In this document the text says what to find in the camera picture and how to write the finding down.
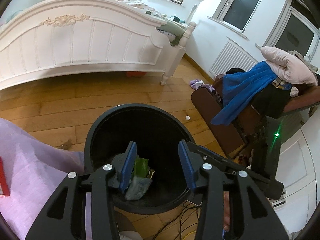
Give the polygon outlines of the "person's right hand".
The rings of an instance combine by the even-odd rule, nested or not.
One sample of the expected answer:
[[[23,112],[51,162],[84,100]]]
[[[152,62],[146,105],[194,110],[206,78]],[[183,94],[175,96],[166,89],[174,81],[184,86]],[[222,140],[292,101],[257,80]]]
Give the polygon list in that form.
[[[229,231],[230,227],[230,206],[229,206],[229,193],[223,193],[223,229]]]

